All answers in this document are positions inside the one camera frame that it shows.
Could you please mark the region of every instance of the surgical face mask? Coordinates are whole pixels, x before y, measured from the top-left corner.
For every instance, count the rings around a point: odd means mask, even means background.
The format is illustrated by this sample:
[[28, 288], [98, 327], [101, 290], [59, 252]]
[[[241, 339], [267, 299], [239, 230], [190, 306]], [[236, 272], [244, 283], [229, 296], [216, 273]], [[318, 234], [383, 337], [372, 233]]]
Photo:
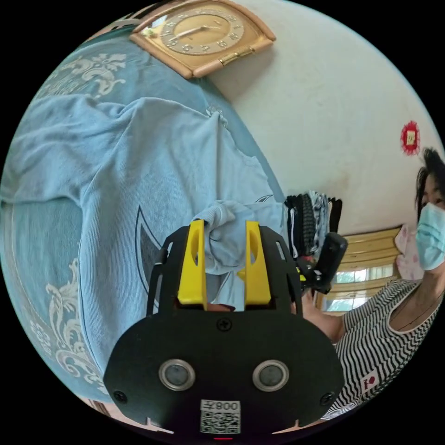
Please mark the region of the surgical face mask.
[[433, 270], [445, 262], [445, 210], [431, 203], [422, 209], [416, 242], [423, 270]]

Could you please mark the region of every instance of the black hair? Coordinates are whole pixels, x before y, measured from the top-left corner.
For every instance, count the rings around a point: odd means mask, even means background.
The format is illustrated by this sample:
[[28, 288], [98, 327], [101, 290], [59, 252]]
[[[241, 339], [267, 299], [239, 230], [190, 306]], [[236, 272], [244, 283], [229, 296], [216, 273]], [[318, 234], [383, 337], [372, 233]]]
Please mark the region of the black hair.
[[433, 175], [442, 198], [445, 199], [445, 164], [440, 158], [439, 153], [434, 148], [425, 148], [423, 150], [423, 160], [425, 166], [417, 174], [417, 193], [416, 208], [417, 222], [420, 219], [422, 211], [422, 198], [425, 192], [425, 183], [428, 175]]

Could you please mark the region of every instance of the wall clock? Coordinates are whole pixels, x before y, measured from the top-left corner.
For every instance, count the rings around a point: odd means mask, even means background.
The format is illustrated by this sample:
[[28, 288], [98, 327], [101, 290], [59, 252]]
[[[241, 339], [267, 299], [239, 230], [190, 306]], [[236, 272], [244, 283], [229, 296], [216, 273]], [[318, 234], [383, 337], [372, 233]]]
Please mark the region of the wall clock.
[[276, 37], [255, 14], [232, 1], [189, 0], [144, 21], [130, 39], [188, 79], [261, 51]]

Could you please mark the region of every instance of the clock face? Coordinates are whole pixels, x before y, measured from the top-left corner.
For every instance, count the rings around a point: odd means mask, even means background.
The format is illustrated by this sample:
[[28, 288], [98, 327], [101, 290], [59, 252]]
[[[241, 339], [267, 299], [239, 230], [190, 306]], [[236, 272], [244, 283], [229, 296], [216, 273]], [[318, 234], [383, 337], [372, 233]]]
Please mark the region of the clock face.
[[233, 13], [200, 8], [169, 18], [160, 37], [172, 51], [202, 55], [224, 51], [238, 43], [244, 26]]

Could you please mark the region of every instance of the striped shirt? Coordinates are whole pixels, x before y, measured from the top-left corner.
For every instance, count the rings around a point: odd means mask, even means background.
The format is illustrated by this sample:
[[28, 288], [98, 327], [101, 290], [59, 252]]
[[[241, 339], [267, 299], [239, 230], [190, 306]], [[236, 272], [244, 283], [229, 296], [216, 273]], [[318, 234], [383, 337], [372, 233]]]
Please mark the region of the striped shirt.
[[389, 326], [389, 319], [392, 311], [419, 285], [420, 281], [391, 281], [365, 304], [344, 315], [345, 333], [336, 350], [345, 385], [323, 420], [333, 419], [375, 397], [416, 352], [440, 305], [410, 331], [395, 331]]

